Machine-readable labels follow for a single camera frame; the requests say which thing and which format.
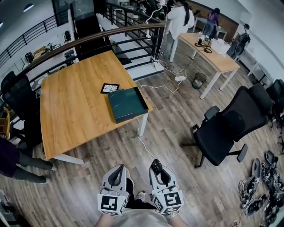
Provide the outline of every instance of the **person in purple shirt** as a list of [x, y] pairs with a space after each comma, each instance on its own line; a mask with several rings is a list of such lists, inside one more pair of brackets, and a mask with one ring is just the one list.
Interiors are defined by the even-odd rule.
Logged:
[[47, 184], [51, 182], [49, 178], [30, 173], [17, 164], [23, 167], [33, 166], [45, 170], [57, 170], [49, 161], [24, 155], [14, 144], [0, 136], [0, 173], [2, 175], [33, 183]]
[[207, 23], [205, 25], [205, 29], [203, 34], [206, 36], [210, 36], [214, 26], [219, 26], [219, 14], [220, 14], [220, 9], [215, 8], [211, 12], [208, 13], [207, 15]]

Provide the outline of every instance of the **dark green tray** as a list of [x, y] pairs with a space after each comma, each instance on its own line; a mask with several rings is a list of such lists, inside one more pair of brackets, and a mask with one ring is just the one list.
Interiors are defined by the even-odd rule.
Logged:
[[116, 123], [127, 121], [148, 112], [138, 87], [108, 93], [110, 106]]

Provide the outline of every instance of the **ceiling light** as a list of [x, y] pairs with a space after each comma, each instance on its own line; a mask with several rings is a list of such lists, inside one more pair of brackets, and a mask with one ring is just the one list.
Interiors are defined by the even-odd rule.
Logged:
[[30, 8], [32, 8], [34, 5], [32, 3], [29, 3], [26, 5], [26, 7], [24, 8], [24, 12], [28, 11]]

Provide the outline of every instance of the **ceiling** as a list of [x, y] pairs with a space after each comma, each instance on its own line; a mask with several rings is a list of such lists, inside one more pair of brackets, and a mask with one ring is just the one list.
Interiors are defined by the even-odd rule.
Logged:
[[36, 5], [41, 1], [43, 0], [0, 0], [0, 21], [3, 22], [0, 36], [24, 14], [24, 8], [28, 3]]

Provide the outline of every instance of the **black hair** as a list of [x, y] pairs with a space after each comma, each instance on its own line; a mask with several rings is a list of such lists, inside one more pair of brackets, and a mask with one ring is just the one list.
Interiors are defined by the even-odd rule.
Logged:
[[220, 14], [220, 9], [219, 9], [219, 8], [213, 9], [212, 12], [211, 12], [211, 14], [214, 14], [214, 13]]
[[249, 30], [249, 25], [247, 23], [244, 24], [244, 28]]
[[188, 5], [186, 0], [176, 0], [176, 2], [180, 2], [185, 8], [185, 23], [183, 26], [186, 26], [189, 21], [189, 10], [192, 10], [192, 7]]

